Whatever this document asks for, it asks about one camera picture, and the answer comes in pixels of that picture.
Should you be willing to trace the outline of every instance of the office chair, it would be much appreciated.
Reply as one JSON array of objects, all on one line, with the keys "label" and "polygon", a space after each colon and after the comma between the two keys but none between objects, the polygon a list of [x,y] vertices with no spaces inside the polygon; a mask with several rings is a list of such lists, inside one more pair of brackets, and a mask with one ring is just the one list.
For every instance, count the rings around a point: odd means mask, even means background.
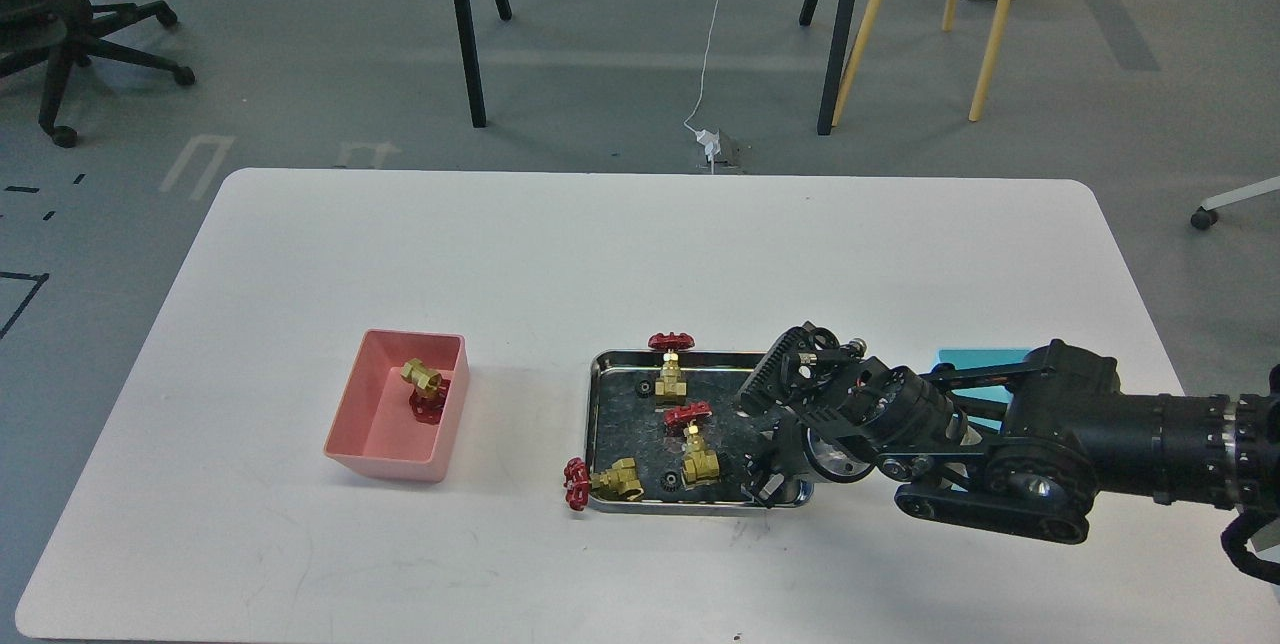
[{"label": "office chair", "polygon": [[0,51],[9,52],[0,59],[0,76],[49,61],[40,102],[40,125],[59,147],[74,147],[76,131],[55,124],[73,61],[87,67],[90,55],[100,56],[169,70],[174,82],[183,87],[196,83],[196,74],[188,67],[104,41],[106,35],[151,15],[165,28],[178,24],[178,15],[164,1],[93,6],[88,0],[0,0]]},{"label": "office chair", "polygon": [[1234,202],[1243,202],[1244,198],[1270,195],[1271,192],[1280,192],[1280,175],[1272,175],[1271,179],[1262,179],[1262,182],[1248,184],[1248,187],[1240,187],[1239,189],[1230,189],[1230,192],[1207,197],[1203,202],[1201,202],[1201,206],[1196,209],[1196,213],[1192,214],[1192,225],[1196,229],[1206,230],[1211,225],[1217,224],[1217,210],[1220,207],[1234,205]]}]

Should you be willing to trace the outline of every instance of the chair base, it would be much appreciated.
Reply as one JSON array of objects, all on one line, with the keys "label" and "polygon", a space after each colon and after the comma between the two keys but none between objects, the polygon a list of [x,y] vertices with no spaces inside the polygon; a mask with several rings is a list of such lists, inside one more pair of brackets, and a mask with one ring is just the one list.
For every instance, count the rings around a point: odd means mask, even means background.
[{"label": "chair base", "polygon": [[1280,192],[1280,175],[1272,175],[1271,179],[1262,179],[1262,182],[1248,184],[1248,187],[1240,187],[1239,189],[1230,189],[1230,192],[1207,197],[1203,202],[1201,202],[1201,206],[1196,209],[1196,213],[1192,214],[1192,225],[1196,229],[1206,230],[1211,225],[1217,224],[1217,210],[1220,207],[1234,205],[1234,202],[1243,202],[1244,198],[1261,197],[1262,195],[1270,195],[1272,192]]},{"label": "chair base", "polygon": [[69,28],[67,37],[60,44],[51,47],[38,47],[38,50],[13,52],[13,55],[0,59],[0,76],[9,76],[15,70],[28,69],[41,61],[49,61],[45,72],[45,91],[40,101],[40,128],[58,143],[59,147],[74,147],[78,134],[69,125],[56,124],[58,111],[61,108],[63,96],[67,93],[67,82],[70,78],[72,64],[87,67],[90,58],[110,59],[124,61],[137,67],[150,67],[150,69],[169,70],[174,82],[188,87],[196,83],[196,74],[188,67],[179,65],[178,61],[134,50],[105,41],[106,35],[113,35],[124,29],[125,26],[137,24],[138,20],[154,18],[165,28],[178,24],[178,15],[169,8],[168,3],[155,1],[146,5],[123,3],[122,5],[93,6],[96,15],[83,28]]}]

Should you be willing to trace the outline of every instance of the gear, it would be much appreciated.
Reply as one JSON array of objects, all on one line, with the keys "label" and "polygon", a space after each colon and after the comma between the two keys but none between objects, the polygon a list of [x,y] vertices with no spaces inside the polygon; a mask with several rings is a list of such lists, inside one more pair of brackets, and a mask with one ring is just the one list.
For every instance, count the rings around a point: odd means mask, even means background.
[{"label": "gear", "polygon": [[680,489],[680,485],[682,484],[682,481],[680,480],[680,472],[671,470],[663,471],[662,479],[658,481],[658,484],[666,492],[676,492],[677,489]]}]

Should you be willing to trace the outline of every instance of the power socket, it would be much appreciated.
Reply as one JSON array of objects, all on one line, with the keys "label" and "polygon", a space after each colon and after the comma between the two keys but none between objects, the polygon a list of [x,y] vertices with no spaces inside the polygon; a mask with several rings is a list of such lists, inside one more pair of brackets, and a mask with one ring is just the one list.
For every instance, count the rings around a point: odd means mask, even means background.
[{"label": "power socket", "polygon": [[716,170],[717,166],[739,165],[739,146],[730,134],[699,129],[695,138],[703,146],[703,166]]}]

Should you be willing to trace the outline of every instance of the white table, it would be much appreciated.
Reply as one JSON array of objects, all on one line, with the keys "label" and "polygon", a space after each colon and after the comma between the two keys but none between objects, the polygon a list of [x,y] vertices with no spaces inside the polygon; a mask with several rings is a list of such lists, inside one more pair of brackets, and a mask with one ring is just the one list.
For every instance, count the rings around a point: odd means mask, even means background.
[{"label": "white table", "polygon": [[[1061,337],[1179,384],[1071,182],[247,170],[19,603],[28,636],[201,641],[1271,641],[1230,515],[1102,494],[1062,547],[915,521],[876,475],[748,517],[586,512],[589,362],[805,319],[886,362]],[[321,456],[365,329],[460,333],[448,479]]]}]

